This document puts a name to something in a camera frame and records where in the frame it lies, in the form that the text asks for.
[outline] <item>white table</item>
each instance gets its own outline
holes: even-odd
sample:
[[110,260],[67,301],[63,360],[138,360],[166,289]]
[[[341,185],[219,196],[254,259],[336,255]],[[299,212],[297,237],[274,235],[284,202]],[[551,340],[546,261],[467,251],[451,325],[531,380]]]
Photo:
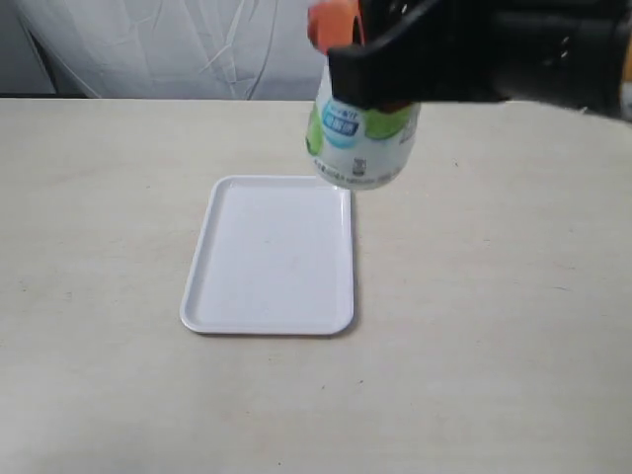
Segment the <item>white table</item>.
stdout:
[[620,123],[426,107],[356,199],[353,331],[182,326],[213,183],[311,173],[308,112],[0,101],[0,472],[629,473]]

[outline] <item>plastic tray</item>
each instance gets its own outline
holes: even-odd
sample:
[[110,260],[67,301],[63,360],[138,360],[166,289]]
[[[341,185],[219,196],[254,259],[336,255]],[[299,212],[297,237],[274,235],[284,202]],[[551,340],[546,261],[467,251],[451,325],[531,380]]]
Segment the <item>plastic tray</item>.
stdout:
[[354,317],[351,194],[314,177],[221,180],[180,315],[207,334],[343,331]]

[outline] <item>bottle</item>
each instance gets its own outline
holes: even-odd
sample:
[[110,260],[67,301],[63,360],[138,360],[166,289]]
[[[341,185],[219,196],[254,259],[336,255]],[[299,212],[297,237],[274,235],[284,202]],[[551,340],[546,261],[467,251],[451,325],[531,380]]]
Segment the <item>bottle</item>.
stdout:
[[[369,3],[374,4],[370,10]],[[380,15],[376,5],[390,8],[390,15]],[[395,15],[393,5],[398,9]],[[365,43],[398,21],[405,6],[401,1],[363,0],[362,5],[355,0],[327,0],[310,9],[308,35],[323,52],[332,46]],[[380,21],[369,21],[373,18]],[[337,101],[325,65],[305,140],[316,171],[329,183],[354,191],[390,183],[408,162],[420,109],[420,104],[404,103],[363,110]]]

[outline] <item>white curtain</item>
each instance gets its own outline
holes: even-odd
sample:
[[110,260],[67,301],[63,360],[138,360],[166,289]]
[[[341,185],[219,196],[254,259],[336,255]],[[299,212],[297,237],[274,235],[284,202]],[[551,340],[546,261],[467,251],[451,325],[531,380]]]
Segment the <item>white curtain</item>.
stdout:
[[90,97],[309,100],[312,0],[15,0]]

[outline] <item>table surface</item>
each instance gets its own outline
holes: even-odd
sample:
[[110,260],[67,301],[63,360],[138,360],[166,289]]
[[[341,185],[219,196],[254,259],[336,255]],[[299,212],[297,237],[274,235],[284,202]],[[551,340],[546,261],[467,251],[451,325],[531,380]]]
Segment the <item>table surface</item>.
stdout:
[[351,331],[181,324],[212,185],[311,173],[309,110],[0,101],[0,472],[629,473],[622,123],[425,107],[356,197]]

